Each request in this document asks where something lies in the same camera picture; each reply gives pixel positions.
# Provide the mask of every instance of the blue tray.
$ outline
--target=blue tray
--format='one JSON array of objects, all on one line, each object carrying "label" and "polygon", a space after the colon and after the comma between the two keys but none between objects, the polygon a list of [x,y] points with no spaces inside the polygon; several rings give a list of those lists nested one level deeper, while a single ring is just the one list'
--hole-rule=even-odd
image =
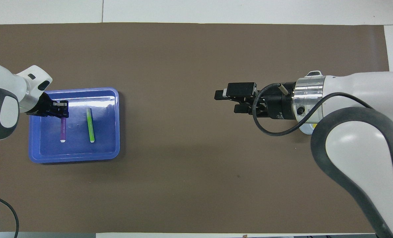
[{"label": "blue tray", "polygon": [[[114,88],[46,92],[69,101],[66,142],[60,142],[60,119],[29,116],[29,158],[35,163],[109,160],[120,151],[119,94]],[[92,110],[95,142],[89,141],[86,108]]]}]

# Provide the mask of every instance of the brown table surface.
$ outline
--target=brown table surface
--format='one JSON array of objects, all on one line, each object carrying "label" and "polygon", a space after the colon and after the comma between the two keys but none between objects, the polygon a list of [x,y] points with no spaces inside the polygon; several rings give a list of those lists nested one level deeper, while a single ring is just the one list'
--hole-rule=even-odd
[{"label": "brown table surface", "polygon": [[[383,26],[280,24],[0,25],[0,65],[36,64],[48,90],[114,87],[121,152],[110,161],[34,164],[28,116],[0,141],[0,197],[21,231],[372,232],[315,164],[310,136],[268,137],[229,82],[296,81],[311,70],[388,71]],[[263,119],[279,131],[294,121]],[[0,231],[14,230],[0,205]]]}]

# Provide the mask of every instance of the cable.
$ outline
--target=cable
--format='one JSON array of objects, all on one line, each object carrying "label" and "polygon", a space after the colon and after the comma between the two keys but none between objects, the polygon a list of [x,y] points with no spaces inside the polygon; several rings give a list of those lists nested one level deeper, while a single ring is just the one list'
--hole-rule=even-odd
[{"label": "cable", "polygon": [[260,92],[258,92],[257,96],[254,99],[254,102],[252,103],[252,118],[254,118],[254,122],[255,125],[257,125],[257,127],[265,134],[269,135],[269,136],[273,136],[273,137],[281,137],[284,135],[287,135],[293,131],[295,131],[296,129],[298,129],[299,127],[301,127],[306,121],[308,121],[308,119],[315,113],[315,111],[323,104],[323,102],[325,102],[327,99],[335,97],[335,96],[342,96],[342,97],[346,97],[346,98],[350,98],[356,102],[358,102],[359,104],[363,105],[364,107],[367,108],[371,108],[373,109],[370,105],[368,105],[366,102],[364,102],[363,100],[347,94],[347,93],[342,93],[342,92],[336,92],[336,93],[331,93],[325,97],[323,97],[320,101],[317,102],[317,104],[315,104],[315,106],[310,110],[310,112],[304,117],[302,118],[301,121],[298,122],[298,124],[296,124],[296,126],[287,129],[286,131],[282,131],[282,132],[271,132],[271,131],[267,131],[266,129],[263,128],[263,126],[260,125],[260,123],[258,122],[258,118],[257,118],[257,103],[259,101],[259,99],[261,98],[261,96],[263,95],[263,93],[267,90],[269,90],[272,87],[279,87],[281,84],[280,83],[272,83],[267,85],[266,87],[264,87],[263,89],[261,89]]},{"label": "cable", "polygon": [[0,198],[0,202],[2,204],[6,205],[11,210],[11,212],[13,213],[14,220],[16,221],[16,231],[14,232],[14,238],[16,238],[17,234],[19,233],[19,219],[17,218],[17,214],[16,214],[15,210],[13,209],[13,207],[8,202],[4,201],[1,198]]}]

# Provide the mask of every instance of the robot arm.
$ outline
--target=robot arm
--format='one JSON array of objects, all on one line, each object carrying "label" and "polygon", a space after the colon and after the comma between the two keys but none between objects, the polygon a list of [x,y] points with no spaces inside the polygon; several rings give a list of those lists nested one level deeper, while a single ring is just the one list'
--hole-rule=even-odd
[{"label": "robot arm", "polygon": [[44,93],[53,79],[38,66],[12,74],[0,66],[0,140],[15,130],[20,113],[69,117],[68,102],[52,101]]},{"label": "robot arm", "polygon": [[[312,71],[261,91],[255,83],[229,83],[215,99],[237,101],[234,112],[252,115],[271,136],[318,123],[311,137],[316,163],[354,197],[379,237],[393,237],[393,72],[335,77]],[[258,117],[299,123],[274,133]]]}]

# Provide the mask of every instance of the black knob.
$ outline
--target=black knob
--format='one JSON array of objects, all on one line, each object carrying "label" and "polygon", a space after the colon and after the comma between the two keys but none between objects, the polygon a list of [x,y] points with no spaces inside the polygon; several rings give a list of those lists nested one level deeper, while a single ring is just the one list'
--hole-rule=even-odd
[{"label": "black knob", "polygon": [[305,112],[305,108],[303,108],[303,107],[298,107],[298,110],[296,110],[296,113],[298,114],[298,115],[301,115],[301,114],[303,114]]}]

